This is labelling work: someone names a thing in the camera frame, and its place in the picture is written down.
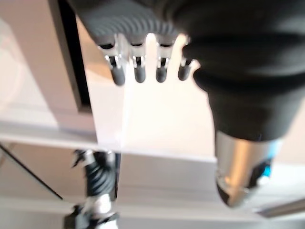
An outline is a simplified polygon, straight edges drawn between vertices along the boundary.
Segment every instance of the chrome metal part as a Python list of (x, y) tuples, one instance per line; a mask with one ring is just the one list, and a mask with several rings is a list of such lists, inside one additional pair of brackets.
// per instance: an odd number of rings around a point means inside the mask
[(226, 205), (237, 207), (271, 174), (271, 162), (281, 147), (281, 139), (253, 142), (231, 137), (221, 131), (216, 134), (216, 181)]
[(118, 45), (118, 37), (117, 35), (114, 36), (114, 44), (101, 44), (98, 48), (102, 51), (105, 60), (108, 62), (110, 69), (113, 68), (121, 68), (122, 66), (122, 55), (121, 50)]

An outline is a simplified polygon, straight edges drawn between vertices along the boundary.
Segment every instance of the white surface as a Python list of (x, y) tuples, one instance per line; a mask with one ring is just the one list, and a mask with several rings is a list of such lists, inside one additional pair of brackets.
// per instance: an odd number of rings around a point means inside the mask
[[(0, 227), (5, 229), (62, 229), (63, 214), (26, 212), (13, 209), (0, 210)], [(183, 219), (141, 219), (122, 217), (119, 229), (302, 229), (304, 222), (248, 222), (239, 221), (202, 221)]]

